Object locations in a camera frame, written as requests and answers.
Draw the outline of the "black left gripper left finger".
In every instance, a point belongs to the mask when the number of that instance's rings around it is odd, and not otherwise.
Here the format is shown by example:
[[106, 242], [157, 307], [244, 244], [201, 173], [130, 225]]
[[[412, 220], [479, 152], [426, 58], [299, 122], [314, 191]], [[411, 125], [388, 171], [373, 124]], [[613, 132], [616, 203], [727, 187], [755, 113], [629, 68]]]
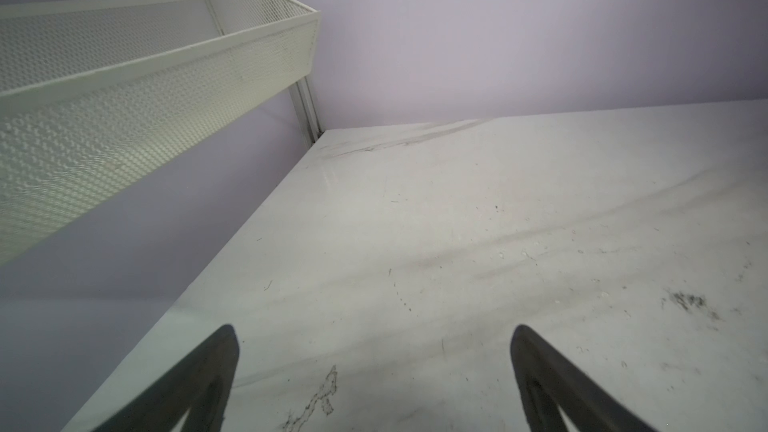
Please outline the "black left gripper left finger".
[[230, 324], [219, 327], [130, 403], [96, 429], [219, 431], [240, 348]]

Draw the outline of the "white two-tier mesh shelf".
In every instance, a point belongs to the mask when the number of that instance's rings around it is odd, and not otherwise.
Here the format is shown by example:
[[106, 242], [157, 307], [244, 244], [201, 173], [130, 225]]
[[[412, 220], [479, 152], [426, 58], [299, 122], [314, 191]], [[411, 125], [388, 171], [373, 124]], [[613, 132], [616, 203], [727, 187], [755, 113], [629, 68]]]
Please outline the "white two-tier mesh shelf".
[[1, 259], [9, 262], [280, 93], [261, 32], [205, 0], [1, 10]]

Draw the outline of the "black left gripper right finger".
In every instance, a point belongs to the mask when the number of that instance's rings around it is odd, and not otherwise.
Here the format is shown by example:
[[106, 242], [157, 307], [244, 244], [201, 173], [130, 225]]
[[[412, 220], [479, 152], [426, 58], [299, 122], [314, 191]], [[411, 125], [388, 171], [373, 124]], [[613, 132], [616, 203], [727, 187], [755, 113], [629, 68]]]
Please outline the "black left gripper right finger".
[[568, 417], [580, 431], [651, 431], [527, 325], [515, 328], [510, 357], [532, 431], [565, 431]]

